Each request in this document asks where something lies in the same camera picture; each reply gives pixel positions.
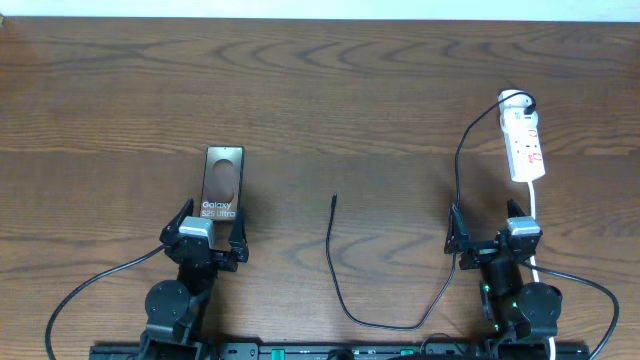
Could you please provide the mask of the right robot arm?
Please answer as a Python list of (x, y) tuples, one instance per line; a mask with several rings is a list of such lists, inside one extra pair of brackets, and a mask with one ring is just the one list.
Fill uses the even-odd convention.
[(497, 327), (494, 336), (482, 341), (484, 354), (493, 359), (545, 359), (550, 355), (549, 339), (558, 333), (562, 293), (543, 282), (523, 281), (520, 266), (535, 254), (543, 232), (515, 201), (507, 202), (507, 210), (506, 225), (495, 238), (477, 241), (453, 204), (444, 252), (460, 257), (460, 269), (481, 272), (483, 310)]

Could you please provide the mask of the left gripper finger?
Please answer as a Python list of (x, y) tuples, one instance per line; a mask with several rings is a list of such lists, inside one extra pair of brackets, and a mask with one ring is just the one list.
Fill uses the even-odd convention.
[(159, 240), (162, 244), (173, 244), (179, 235), (179, 227), (183, 221), (193, 215), (194, 200), (189, 198), (175, 217), (163, 228)]
[(245, 211), (243, 208), (239, 208), (237, 211), (228, 243), (231, 247), (231, 252), (236, 257), (236, 261), (247, 263), (249, 260), (249, 248), (245, 232)]

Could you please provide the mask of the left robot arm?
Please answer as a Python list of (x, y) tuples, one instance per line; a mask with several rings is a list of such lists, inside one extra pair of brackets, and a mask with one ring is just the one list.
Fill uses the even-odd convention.
[(194, 201), (161, 231), (164, 253), (178, 265), (174, 280), (154, 285), (145, 299), (148, 316), (141, 335), (138, 359), (217, 359), (218, 346), (201, 334), (217, 275), (235, 272), (249, 259), (245, 211), (236, 213), (228, 238), (228, 251), (212, 247), (214, 224), (193, 215)]

